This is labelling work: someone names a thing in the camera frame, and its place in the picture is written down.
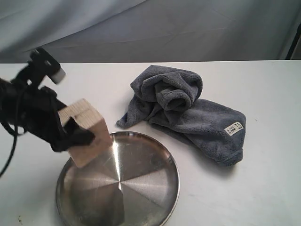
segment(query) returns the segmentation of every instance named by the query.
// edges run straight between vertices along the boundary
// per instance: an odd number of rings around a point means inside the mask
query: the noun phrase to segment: black cable
[[[18,98],[17,98],[17,102],[16,102],[16,114],[15,114],[15,123],[14,123],[14,126],[15,126],[15,129],[14,129],[14,141],[13,141],[13,145],[11,147],[11,151],[10,151],[10,154],[9,154],[9,157],[3,167],[3,169],[1,170],[0,172],[0,178],[3,176],[3,174],[5,173],[5,171],[7,170],[13,156],[14,156],[14,153],[15,153],[15,149],[16,149],[16,145],[17,145],[17,141],[18,141],[18,113],[19,113],[19,106],[20,106],[20,103],[21,103],[21,100],[22,100],[22,97],[23,97],[23,93],[25,92],[26,89],[24,89],[23,91],[20,92],[20,94],[18,95]]]

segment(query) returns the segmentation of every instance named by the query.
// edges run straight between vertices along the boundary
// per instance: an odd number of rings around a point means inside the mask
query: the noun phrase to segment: white table
[[[66,104],[84,97],[105,117],[109,131],[124,114],[130,82],[150,64],[62,64],[66,79],[57,91]],[[201,95],[243,112],[247,118],[244,159],[224,168],[194,147],[142,122],[130,128],[163,143],[180,172],[178,204],[167,226],[301,225],[301,61],[159,63],[199,73]],[[13,78],[23,65],[0,65]],[[0,167],[12,137],[0,130]],[[56,226],[55,186],[67,153],[28,134],[18,141],[0,180],[0,226]]]

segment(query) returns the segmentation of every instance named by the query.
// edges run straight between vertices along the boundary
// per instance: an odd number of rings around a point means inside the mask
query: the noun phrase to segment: gray fabric backdrop
[[[4,0],[0,62],[25,62],[40,45],[60,62],[280,59],[300,8],[300,0]]]

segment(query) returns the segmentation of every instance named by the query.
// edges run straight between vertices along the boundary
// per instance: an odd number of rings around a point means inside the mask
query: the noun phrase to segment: robotic arm
[[[60,64],[42,48],[34,50],[30,58],[28,65],[13,80],[0,79],[2,126],[14,136],[14,143],[20,135],[17,128],[22,127],[24,132],[50,143],[55,152],[65,151],[72,146],[89,145],[95,138],[94,134],[81,128],[73,118],[62,126],[58,111],[66,105],[56,98],[57,94],[52,89],[45,86],[39,88],[45,76],[55,84],[64,78]]]

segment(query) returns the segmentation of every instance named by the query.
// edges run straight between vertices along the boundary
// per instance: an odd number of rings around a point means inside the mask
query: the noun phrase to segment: stainless steel plate
[[[113,145],[84,168],[70,159],[56,187],[56,204],[69,226],[160,226],[179,195],[170,152],[135,132],[111,134]]]

